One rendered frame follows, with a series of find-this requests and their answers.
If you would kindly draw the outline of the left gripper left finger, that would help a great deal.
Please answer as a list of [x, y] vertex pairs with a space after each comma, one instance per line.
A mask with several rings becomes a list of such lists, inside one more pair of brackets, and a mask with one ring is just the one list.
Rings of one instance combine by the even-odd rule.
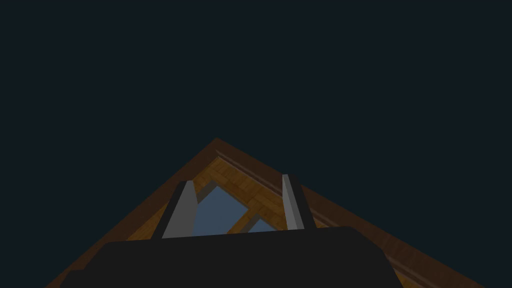
[[191, 237], [197, 208], [198, 200], [193, 181], [181, 181], [171, 195], [151, 239]]

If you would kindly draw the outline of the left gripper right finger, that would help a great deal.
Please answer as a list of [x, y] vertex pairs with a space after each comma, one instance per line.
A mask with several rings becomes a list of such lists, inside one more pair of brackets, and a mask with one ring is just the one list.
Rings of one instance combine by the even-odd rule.
[[288, 230], [317, 228], [302, 185], [295, 174], [282, 174], [282, 201]]

